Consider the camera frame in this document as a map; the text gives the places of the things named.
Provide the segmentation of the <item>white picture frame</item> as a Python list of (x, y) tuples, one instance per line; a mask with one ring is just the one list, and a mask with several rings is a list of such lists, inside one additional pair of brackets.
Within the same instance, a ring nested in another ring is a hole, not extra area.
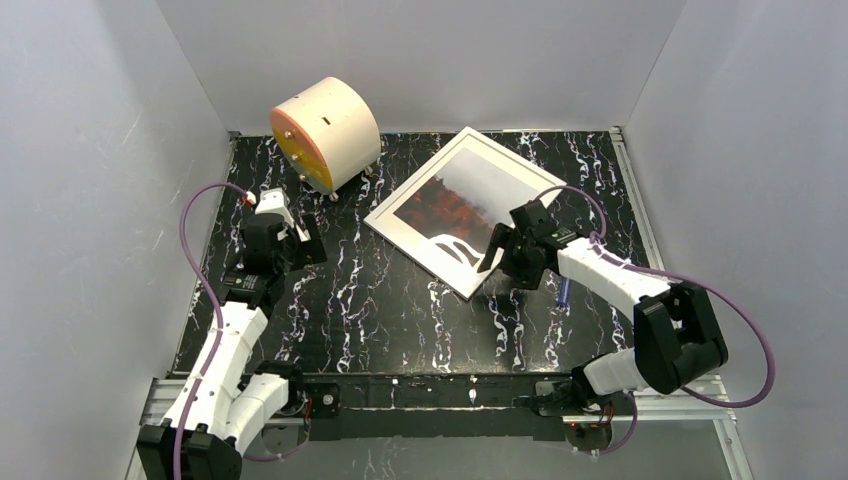
[(494, 227), (510, 210), (556, 198), (561, 179), (466, 127), (365, 219), (367, 226), (468, 300), (488, 278), (480, 271)]

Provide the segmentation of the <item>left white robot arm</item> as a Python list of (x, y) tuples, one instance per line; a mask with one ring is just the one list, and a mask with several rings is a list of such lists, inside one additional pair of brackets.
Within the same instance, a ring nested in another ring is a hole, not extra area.
[(136, 442), (149, 479), (238, 479), (244, 454), (266, 422), (303, 403), (298, 368), (265, 361), (242, 380), (254, 345), (285, 293), (285, 277), (326, 261), (314, 215), (297, 224), (255, 213), (241, 229), (242, 247), (211, 298), (214, 319), (185, 385)]

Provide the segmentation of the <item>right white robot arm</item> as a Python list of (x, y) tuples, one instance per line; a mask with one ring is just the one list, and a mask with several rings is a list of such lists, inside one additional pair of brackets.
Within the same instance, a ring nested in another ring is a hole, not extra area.
[(631, 348), (571, 370), (568, 392), (574, 399), (590, 403), (645, 388), (670, 394), (727, 362), (704, 288), (635, 271), (603, 253), (595, 239), (557, 226), (539, 200), (510, 216), (510, 225), (495, 225), (481, 270), (497, 268), (523, 289), (538, 288), (547, 271), (556, 273), (599, 295), (632, 323)]

